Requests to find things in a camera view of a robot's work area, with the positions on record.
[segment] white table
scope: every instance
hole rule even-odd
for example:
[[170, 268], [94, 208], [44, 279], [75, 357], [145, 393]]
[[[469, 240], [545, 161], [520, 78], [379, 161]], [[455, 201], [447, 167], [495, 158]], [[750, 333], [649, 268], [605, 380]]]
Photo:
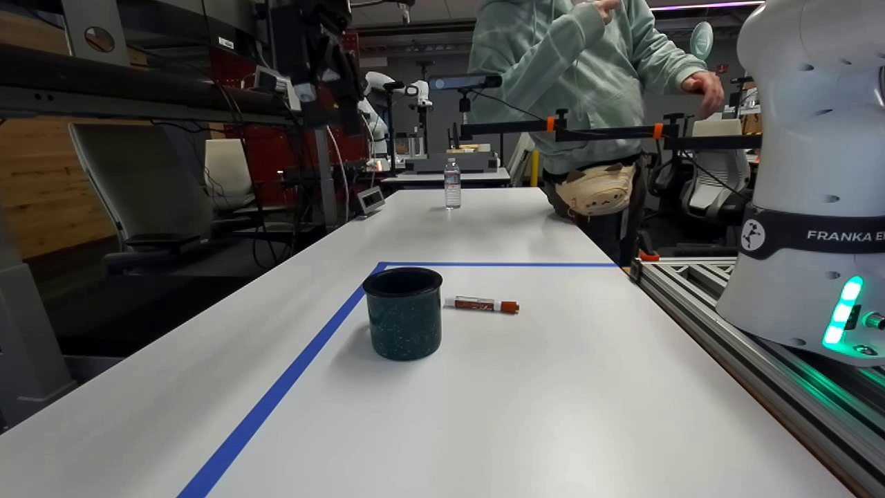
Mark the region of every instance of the white table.
[[[396, 176], [385, 176], [385, 186], [443, 186], [443, 173], [415, 173], [415, 171], [401, 171]], [[508, 186], [512, 176], [505, 168], [495, 171], [462, 171], [465, 186]]]
[[[440, 205], [396, 193], [21, 422], [0, 494], [847, 494], [538, 191]], [[353, 291], [381, 259], [522, 313], [446, 310], [434, 357], [379, 359]]]

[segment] pen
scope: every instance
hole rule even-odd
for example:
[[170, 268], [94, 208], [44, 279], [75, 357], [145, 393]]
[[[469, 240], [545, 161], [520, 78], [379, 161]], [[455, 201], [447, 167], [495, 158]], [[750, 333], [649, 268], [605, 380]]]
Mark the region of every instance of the pen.
[[520, 305], [517, 302], [495, 302], [495, 298], [469, 298], [469, 297], [455, 297], [447, 302], [454, 310], [477, 310], [477, 313], [502, 313], [502, 316], [517, 316]]

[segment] wooden board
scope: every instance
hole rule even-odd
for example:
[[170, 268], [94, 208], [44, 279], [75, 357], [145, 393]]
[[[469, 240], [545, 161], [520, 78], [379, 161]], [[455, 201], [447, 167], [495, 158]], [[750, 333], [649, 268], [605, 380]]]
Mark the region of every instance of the wooden board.
[[[65, 53], [61, 31], [3, 12], [0, 45]], [[24, 259], [112, 239], [68, 144], [65, 118], [0, 124], [0, 216]]]

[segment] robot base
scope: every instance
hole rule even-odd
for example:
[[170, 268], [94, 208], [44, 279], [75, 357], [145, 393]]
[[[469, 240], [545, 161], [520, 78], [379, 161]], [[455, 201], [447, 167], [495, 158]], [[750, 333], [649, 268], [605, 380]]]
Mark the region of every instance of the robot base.
[[776, 251], [739, 258], [719, 298], [733, 326], [847, 366], [885, 366], [885, 258]]

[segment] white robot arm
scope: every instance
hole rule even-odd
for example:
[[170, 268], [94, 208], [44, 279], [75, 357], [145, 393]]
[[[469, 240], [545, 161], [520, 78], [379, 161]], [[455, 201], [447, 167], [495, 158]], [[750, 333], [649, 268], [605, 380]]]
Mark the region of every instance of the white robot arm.
[[357, 102], [357, 113], [368, 133], [368, 156], [387, 156], [387, 122], [364, 96]]
[[369, 158], [387, 158], [387, 122], [379, 115], [379, 110], [368, 102], [369, 90], [393, 90], [401, 84], [381, 73], [364, 73], [364, 95], [357, 102], [357, 113], [368, 133], [368, 156]]
[[278, 75], [271, 66], [255, 66], [255, 84], [260, 84], [262, 78], [274, 81], [274, 90], [281, 95], [286, 110], [298, 113], [302, 102], [311, 102], [311, 90], [307, 86], [293, 86], [289, 78]]
[[739, 41], [765, 139], [719, 316], [848, 366], [885, 366], [881, 24], [881, 0], [765, 0]]
[[426, 81], [415, 81], [411, 86], [403, 88], [403, 95], [411, 95], [416, 108], [434, 108], [430, 86]]

